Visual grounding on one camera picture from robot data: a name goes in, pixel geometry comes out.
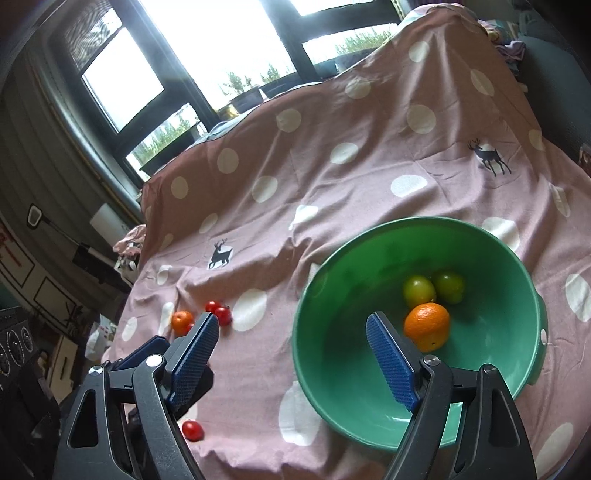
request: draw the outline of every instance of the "green fruit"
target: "green fruit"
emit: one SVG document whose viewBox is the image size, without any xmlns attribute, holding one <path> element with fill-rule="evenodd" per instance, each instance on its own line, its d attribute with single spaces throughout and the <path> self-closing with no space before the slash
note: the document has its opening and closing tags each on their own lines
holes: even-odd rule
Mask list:
<svg viewBox="0 0 591 480">
<path fill-rule="evenodd" d="M 402 295 L 409 308 L 413 309 L 422 303 L 435 301 L 437 294 L 435 287 L 427 277 L 413 275 L 404 282 Z"/>
<path fill-rule="evenodd" d="M 433 284 L 437 295 L 451 304 L 460 303 L 464 298 L 466 282 L 461 275 L 450 270 L 440 270 L 433 274 Z"/>
</svg>

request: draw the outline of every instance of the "deer print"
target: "deer print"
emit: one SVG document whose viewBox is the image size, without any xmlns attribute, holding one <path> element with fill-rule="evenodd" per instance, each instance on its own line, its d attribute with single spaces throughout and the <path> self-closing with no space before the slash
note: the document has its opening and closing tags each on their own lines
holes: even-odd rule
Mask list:
<svg viewBox="0 0 591 480">
<path fill-rule="evenodd" d="M 226 240 L 227 238 L 215 244 L 216 249 L 213 252 L 211 260 L 209 261 L 209 266 L 207 267 L 208 269 L 211 270 L 217 262 L 222 262 L 222 267 L 228 264 L 230 254 L 232 253 L 232 248 L 230 250 L 226 250 L 225 252 L 220 251 L 223 245 L 226 243 Z"/>
<path fill-rule="evenodd" d="M 505 169 L 503 168 L 503 165 L 506 167 L 506 169 L 509 171 L 509 173 L 511 173 L 511 169 L 509 168 L 509 165 L 507 165 L 505 162 L 503 162 L 501 160 L 501 157 L 499 156 L 499 152 L 497 152 L 496 149 L 494 149 L 494 150 L 483 150 L 480 147 L 480 140 L 478 138 L 474 142 L 474 145 L 472 145 L 472 142 L 469 142 L 468 143 L 468 148 L 470 150 L 474 151 L 474 153 L 476 154 L 476 156 L 478 158 L 480 158 L 480 161 L 482 162 L 482 164 L 488 170 L 490 170 L 491 172 L 493 172 L 493 174 L 494 174 L 495 177 L 496 177 L 496 172 L 495 172 L 495 169 L 492 168 L 491 160 L 494 160 L 497 163 L 497 165 L 501 167 L 501 171 L 503 172 L 503 175 L 505 174 Z"/>
</svg>

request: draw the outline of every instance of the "green bowl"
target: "green bowl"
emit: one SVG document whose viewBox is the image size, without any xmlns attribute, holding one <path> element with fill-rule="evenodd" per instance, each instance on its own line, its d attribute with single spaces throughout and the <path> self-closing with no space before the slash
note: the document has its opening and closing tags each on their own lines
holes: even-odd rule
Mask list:
<svg viewBox="0 0 591 480">
<path fill-rule="evenodd" d="M 410 413 L 397 403 L 365 337 L 382 310 L 402 332 L 402 283 L 450 268 L 464 299 L 445 305 L 450 338 L 433 352 L 451 367 L 501 371 L 515 398 L 544 362 L 544 302 L 527 270 L 500 240 L 448 218 L 406 218 L 373 228 L 337 250 L 302 295 L 293 327 L 295 371 L 306 397 L 333 428 L 366 445 L 396 450 Z M 455 442 L 461 405 L 451 406 L 441 446 Z"/>
</svg>

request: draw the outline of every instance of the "bowl handle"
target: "bowl handle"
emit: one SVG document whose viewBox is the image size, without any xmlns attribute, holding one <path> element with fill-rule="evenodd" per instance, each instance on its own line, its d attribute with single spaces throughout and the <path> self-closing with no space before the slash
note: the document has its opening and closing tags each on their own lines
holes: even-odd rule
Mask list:
<svg viewBox="0 0 591 480">
<path fill-rule="evenodd" d="M 534 366 L 531 369 L 531 373 L 529 378 L 527 379 L 527 383 L 529 385 L 533 385 L 538 381 L 538 377 L 542 372 L 542 367 L 544 366 L 544 359 L 546 358 L 546 344 L 542 343 L 542 330 L 545 332 L 546 342 L 548 341 L 548 314 L 546 312 L 546 305 L 544 303 L 544 299 L 540 296 L 539 293 L 537 295 L 538 306 L 540 308 L 540 326 L 541 329 L 538 333 L 538 343 L 536 344 L 535 349 L 535 360 Z"/>
</svg>

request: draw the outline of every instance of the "bowl rim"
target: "bowl rim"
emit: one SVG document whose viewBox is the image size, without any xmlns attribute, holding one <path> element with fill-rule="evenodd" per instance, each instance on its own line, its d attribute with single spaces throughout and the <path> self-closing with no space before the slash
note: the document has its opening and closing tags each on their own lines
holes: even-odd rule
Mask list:
<svg viewBox="0 0 591 480">
<path fill-rule="evenodd" d="M 326 421 L 332 428 L 334 428 L 337 432 L 341 433 L 342 435 L 344 435 L 350 439 L 353 439 L 363 445 L 367 445 L 370 447 L 374 447 L 374 448 L 378 448 L 378 449 L 382 449 L 382 450 L 387 450 L 387 451 L 391 451 L 391 452 L 396 452 L 398 450 L 398 447 L 386 446 L 381 443 L 371 442 L 366 439 L 360 438 L 359 436 L 355 435 L 354 433 L 350 432 L 346 428 L 342 427 L 339 423 L 334 421 L 332 419 L 331 415 L 329 415 L 328 412 L 324 408 L 322 408 L 322 406 L 316 400 L 313 392 L 311 391 L 310 386 L 306 382 L 306 379 L 303 377 L 303 375 L 301 373 L 301 361 L 300 361 L 300 356 L 298 354 L 297 329 L 298 329 L 298 326 L 300 323 L 300 315 L 301 315 L 302 305 L 303 305 L 304 299 L 306 298 L 306 295 L 308 293 L 308 289 L 314 283 L 314 281 L 317 278 L 319 278 L 319 274 L 322 272 L 322 270 L 330 268 L 330 266 L 333 263 L 335 263 L 343 254 L 347 253 L 349 250 L 351 250 L 353 247 L 355 247 L 360 241 L 364 241 L 367 237 L 371 237 L 371 236 L 374 236 L 378 233 L 381 233 L 382 230 L 390 229 L 393 226 L 396 226 L 397 228 L 399 228 L 402 224 L 408 224 L 408 223 L 432 223 L 432 222 L 454 223 L 456 225 L 459 225 L 462 228 L 471 229 L 478 234 L 484 234 L 484 235 L 488 236 L 490 239 L 492 239 L 493 241 L 495 241 L 509 255 L 511 255 L 515 260 L 517 260 L 518 267 L 521 269 L 522 273 L 525 274 L 525 278 L 528 282 L 528 286 L 530 287 L 530 293 L 533 296 L 533 298 L 535 298 L 537 300 L 537 298 L 539 297 L 539 294 L 537 293 L 537 290 L 535 289 L 534 282 L 531 279 L 530 273 L 527 271 L 523 262 L 516 255 L 516 253 L 513 250 L 511 250 L 511 248 L 509 248 L 499 238 L 495 237 L 492 233 L 484 230 L 483 228 L 481 228 L 477 225 L 474 225 L 472 223 L 468 223 L 463 220 L 458 220 L 456 218 L 441 217 L 441 216 L 406 217 L 406 218 L 401 218 L 401 219 L 397 219 L 397 220 L 392 220 L 390 222 L 382 223 L 380 225 L 376 225 L 376 226 L 354 236 L 352 239 L 348 240 L 345 244 L 343 244 L 341 247 L 339 247 L 337 250 L 335 250 L 335 252 L 333 252 L 322 263 L 322 265 L 316 271 L 314 278 L 312 278 L 312 280 L 306 285 L 306 287 L 302 291 L 300 300 L 298 302 L 297 310 L 295 311 L 294 324 L 293 324 L 293 327 L 291 330 L 291 354 L 293 357 L 295 374 L 297 376 L 298 382 L 300 383 L 301 389 L 304 392 L 304 395 L 306 395 L 306 398 L 308 399 L 308 401 L 310 402 L 310 404 L 312 405 L 314 410 L 320 415 L 320 417 L 322 417 L 322 419 L 324 421 Z M 539 332 L 540 329 L 542 328 L 541 309 L 540 309 L 539 301 L 535 302 L 535 311 L 537 314 L 536 315 L 536 322 L 538 324 L 537 331 Z M 536 342 L 533 355 L 530 358 L 529 364 L 527 366 L 527 371 L 526 371 L 524 377 L 520 380 L 519 386 L 518 386 L 517 390 L 515 391 L 515 394 L 513 395 L 513 399 L 517 398 L 519 396 L 519 394 L 521 393 L 521 391 L 523 390 L 523 388 L 525 387 L 525 384 L 527 383 L 527 381 L 533 371 L 535 360 L 538 356 L 539 348 L 540 348 L 539 342 Z M 453 407 L 453 404 L 450 405 L 450 412 L 452 411 L 452 407 Z M 456 439 L 442 441 L 440 444 L 440 448 L 448 447 L 450 445 L 455 444 Z"/>
</svg>

